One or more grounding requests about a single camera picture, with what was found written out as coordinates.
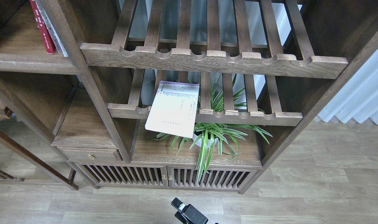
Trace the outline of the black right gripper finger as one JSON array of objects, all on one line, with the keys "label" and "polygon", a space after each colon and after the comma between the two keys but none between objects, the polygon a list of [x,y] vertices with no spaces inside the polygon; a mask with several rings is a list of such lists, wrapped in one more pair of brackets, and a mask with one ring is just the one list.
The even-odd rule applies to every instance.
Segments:
[{"label": "black right gripper finger", "polygon": [[174,198],[171,205],[177,209],[177,212],[182,213],[187,218],[188,224],[206,224],[208,222],[208,218],[199,212],[193,205],[186,205],[178,198]]},{"label": "black right gripper finger", "polygon": [[175,218],[177,218],[183,224],[187,224],[188,223],[187,218],[182,213],[180,213],[180,212],[176,212],[175,213]]}]

